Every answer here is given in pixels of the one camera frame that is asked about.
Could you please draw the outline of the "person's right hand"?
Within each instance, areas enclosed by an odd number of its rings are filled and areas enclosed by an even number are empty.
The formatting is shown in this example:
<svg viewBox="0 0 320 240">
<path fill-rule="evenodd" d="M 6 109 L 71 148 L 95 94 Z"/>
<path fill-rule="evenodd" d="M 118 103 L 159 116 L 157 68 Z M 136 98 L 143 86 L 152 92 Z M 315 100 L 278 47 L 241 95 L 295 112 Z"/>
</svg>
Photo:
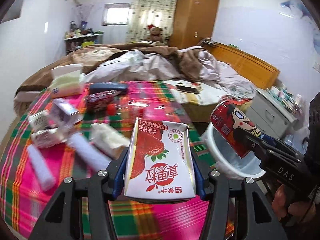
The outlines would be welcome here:
<svg viewBox="0 0 320 240">
<path fill-rule="evenodd" d="M 295 202 L 286 206 L 287 195 L 285 185 L 280 185 L 272 201 L 272 209 L 278 219 L 284 218 L 288 213 L 297 219 L 298 222 L 306 223 L 316 216 L 316 204 L 311 202 Z"/>
</svg>

